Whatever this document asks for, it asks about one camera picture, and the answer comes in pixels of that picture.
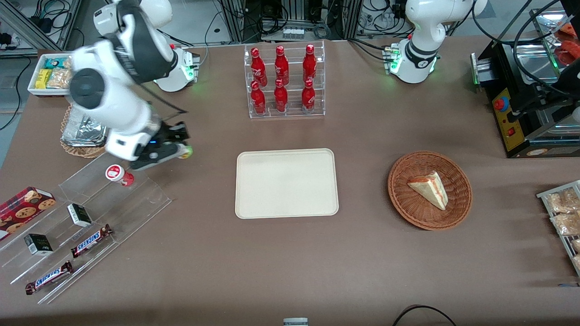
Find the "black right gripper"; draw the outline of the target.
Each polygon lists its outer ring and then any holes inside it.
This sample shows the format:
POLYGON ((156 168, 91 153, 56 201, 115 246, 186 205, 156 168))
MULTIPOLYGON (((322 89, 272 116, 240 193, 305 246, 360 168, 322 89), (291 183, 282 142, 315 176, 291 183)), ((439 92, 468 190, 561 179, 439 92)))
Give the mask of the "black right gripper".
POLYGON ((161 147, 166 144, 180 143, 188 146, 187 140, 190 138, 184 121, 180 121, 174 126, 161 124, 157 133, 152 137, 152 146, 161 147))

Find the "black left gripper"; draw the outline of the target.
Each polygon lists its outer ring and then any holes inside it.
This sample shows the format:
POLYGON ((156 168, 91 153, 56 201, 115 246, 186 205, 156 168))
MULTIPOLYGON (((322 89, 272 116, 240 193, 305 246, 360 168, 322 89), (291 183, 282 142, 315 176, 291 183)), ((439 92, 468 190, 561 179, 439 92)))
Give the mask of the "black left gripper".
POLYGON ((507 119, 510 123, 520 121, 525 124, 544 124, 541 114, 541 110, 553 109, 554 107, 568 107, 574 104, 574 99, 570 95, 563 95, 554 90, 549 90, 548 87, 541 86, 539 83, 535 83, 535 90, 538 91, 539 102, 536 104, 535 109, 532 110, 522 110, 513 111, 510 109, 507 112, 507 119))

